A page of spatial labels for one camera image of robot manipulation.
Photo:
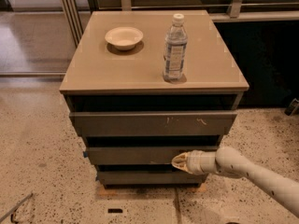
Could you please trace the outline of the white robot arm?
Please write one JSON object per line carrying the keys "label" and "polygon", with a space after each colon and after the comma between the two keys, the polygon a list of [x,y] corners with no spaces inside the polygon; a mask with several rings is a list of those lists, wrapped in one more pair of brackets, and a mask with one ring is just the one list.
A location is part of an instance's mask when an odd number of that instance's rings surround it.
{"label": "white robot arm", "polygon": [[190,175],[245,177],[299,217],[299,183],[251,162],[232,147],[220,147],[217,151],[184,152],[174,157],[171,164]]}

